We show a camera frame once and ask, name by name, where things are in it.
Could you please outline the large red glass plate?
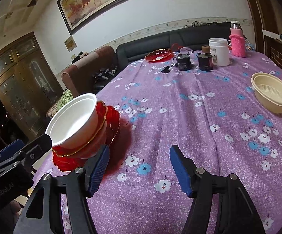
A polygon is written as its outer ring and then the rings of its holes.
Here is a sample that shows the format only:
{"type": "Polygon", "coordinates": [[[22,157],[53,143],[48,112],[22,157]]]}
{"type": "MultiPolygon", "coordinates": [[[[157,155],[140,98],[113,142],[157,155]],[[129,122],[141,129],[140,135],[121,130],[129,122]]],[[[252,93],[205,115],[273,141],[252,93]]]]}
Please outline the large red glass plate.
{"type": "MultiPolygon", "coordinates": [[[[115,141],[120,128],[120,113],[112,106],[107,106],[107,139],[104,143],[109,146],[115,141]]],[[[62,172],[70,172],[77,167],[83,166],[87,159],[58,157],[53,152],[53,163],[62,172]]]]}

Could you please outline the red glass bowl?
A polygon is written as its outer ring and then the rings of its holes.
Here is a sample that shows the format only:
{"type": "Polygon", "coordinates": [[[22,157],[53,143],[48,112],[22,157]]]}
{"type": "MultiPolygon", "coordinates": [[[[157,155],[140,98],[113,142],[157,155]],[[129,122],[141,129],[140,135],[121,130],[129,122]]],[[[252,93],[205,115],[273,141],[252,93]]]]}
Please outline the red glass bowl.
{"type": "Polygon", "coordinates": [[[65,146],[65,143],[52,147],[52,151],[58,157],[80,158],[88,159],[96,154],[102,144],[107,139],[107,111],[108,108],[103,101],[98,101],[96,106],[96,112],[98,114],[98,120],[96,122],[96,130],[86,141],[89,128],[81,128],[79,138],[72,139],[71,144],[65,146]]]}

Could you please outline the white paper bowl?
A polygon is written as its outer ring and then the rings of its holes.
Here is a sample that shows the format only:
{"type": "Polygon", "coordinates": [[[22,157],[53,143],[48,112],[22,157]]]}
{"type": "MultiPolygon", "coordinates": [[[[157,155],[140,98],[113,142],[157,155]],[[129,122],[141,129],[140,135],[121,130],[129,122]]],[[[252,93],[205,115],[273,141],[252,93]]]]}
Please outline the white paper bowl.
{"type": "Polygon", "coordinates": [[[58,155],[70,154],[92,137],[98,126],[95,94],[80,95],[64,105],[50,120],[45,134],[58,155]]]}

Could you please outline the cream plastic bowl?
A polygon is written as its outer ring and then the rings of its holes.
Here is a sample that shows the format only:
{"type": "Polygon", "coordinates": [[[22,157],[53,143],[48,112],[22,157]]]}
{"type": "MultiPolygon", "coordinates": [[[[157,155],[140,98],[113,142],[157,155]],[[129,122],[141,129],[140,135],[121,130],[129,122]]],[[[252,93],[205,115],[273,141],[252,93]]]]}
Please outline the cream plastic bowl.
{"type": "Polygon", "coordinates": [[[282,80],[271,74],[257,72],[251,76],[255,97],[259,103],[275,114],[282,113],[282,80]]]}

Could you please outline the green floral blanket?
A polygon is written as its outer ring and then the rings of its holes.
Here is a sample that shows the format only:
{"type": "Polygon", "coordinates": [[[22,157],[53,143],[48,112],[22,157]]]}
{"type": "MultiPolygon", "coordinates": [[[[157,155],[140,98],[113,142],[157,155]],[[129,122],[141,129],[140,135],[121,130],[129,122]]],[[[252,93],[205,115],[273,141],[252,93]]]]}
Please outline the green floral blanket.
{"type": "Polygon", "coordinates": [[[58,101],[52,105],[52,107],[47,111],[46,117],[53,118],[54,115],[67,103],[73,100],[74,97],[69,89],[65,89],[63,94],[60,96],[58,101]]]}

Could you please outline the wooden glass cabinet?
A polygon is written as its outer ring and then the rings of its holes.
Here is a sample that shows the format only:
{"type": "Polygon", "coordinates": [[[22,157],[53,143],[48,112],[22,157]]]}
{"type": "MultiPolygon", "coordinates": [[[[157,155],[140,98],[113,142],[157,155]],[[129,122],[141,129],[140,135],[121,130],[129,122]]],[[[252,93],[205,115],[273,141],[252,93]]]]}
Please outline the wooden glass cabinet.
{"type": "Polygon", "coordinates": [[[62,94],[33,32],[0,50],[0,101],[29,140],[44,133],[46,114],[62,94]]]}

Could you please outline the purple floral tablecloth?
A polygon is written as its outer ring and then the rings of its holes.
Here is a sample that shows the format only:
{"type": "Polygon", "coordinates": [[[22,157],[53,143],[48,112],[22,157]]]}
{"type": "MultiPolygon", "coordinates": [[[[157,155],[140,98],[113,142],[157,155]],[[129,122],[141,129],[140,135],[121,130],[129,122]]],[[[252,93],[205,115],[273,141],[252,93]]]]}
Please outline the purple floral tablecloth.
{"type": "Polygon", "coordinates": [[[191,200],[169,159],[179,146],[209,173],[235,173],[266,233],[282,227],[282,114],[256,99],[256,72],[282,80],[258,52],[210,72],[133,62],[97,95],[120,112],[120,134],[98,192],[88,200],[98,233],[180,233],[191,200]]]}

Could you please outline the black leather sofa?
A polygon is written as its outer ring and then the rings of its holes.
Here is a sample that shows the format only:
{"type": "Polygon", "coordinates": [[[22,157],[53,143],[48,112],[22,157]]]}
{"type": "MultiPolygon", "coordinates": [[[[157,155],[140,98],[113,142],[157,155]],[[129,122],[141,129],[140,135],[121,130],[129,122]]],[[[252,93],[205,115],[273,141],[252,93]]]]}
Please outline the black leather sofa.
{"type": "Polygon", "coordinates": [[[120,73],[127,65],[158,49],[188,47],[191,50],[200,50],[209,43],[210,38],[229,39],[230,22],[213,22],[200,26],[191,26],[179,30],[162,32],[138,40],[119,45],[112,58],[112,66],[120,73]]]}

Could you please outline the small red glass dish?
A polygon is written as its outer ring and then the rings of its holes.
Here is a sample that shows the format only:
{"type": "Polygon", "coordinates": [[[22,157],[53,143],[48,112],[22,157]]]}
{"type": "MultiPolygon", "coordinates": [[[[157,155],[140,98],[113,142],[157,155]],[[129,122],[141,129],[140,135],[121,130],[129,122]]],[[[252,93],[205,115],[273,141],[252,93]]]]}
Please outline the small red glass dish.
{"type": "Polygon", "coordinates": [[[145,60],[149,63],[165,62],[174,57],[171,49],[159,49],[155,50],[145,56],[145,60]]]}

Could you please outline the dark jar with cork lid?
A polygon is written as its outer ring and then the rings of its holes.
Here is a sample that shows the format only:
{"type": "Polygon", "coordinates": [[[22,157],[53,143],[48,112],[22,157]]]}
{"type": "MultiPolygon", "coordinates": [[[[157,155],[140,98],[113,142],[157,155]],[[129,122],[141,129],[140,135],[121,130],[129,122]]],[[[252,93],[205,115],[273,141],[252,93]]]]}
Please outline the dark jar with cork lid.
{"type": "Polygon", "coordinates": [[[197,55],[199,69],[210,72],[213,69],[211,49],[208,45],[201,46],[202,52],[197,55]]]}

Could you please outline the small black jar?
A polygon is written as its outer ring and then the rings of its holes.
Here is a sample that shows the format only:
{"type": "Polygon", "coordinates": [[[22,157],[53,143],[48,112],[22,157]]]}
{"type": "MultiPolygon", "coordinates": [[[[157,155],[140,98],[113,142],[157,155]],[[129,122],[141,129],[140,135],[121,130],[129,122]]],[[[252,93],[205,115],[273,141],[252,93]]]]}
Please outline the small black jar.
{"type": "Polygon", "coordinates": [[[177,54],[175,67],[180,71],[191,70],[192,64],[188,54],[177,54]]]}

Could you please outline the white plastic jar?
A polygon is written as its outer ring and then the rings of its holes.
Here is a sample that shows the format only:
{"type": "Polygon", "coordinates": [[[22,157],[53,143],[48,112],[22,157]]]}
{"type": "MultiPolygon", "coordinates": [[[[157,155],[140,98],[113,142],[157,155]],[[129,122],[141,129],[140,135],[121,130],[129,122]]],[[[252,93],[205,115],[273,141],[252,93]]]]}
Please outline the white plastic jar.
{"type": "Polygon", "coordinates": [[[209,47],[213,64],[216,66],[228,66],[230,64],[229,47],[227,39],[210,38],[209,47]]]}

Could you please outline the pink thermos with knit sleeve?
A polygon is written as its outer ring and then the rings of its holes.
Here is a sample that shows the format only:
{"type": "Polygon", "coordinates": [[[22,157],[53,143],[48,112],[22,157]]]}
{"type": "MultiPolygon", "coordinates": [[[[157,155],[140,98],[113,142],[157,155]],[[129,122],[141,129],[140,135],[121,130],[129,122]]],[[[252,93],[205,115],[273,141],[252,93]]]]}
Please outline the pink thermos with knit sleeve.
{"type": "Polygon", "coordinates": [[[238,21],[231,21],[230,32],[232,54],[234,56],[244,58],[246,56],[245,38],[243,36],[241,25],[238,21]]]}

